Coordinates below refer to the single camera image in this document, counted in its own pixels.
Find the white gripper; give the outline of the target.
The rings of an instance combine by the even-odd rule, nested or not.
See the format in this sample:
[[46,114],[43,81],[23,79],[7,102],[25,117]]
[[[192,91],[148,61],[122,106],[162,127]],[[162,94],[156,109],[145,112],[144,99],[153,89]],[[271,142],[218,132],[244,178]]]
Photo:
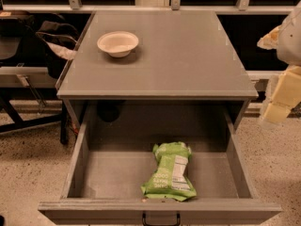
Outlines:
[[265,50],[277,49],[277,58],[291,64],[277,78],[262,112],[264,121],[281,123],[301,102],[301,4],[291,11],[280,27],[261,37],[257,46]]

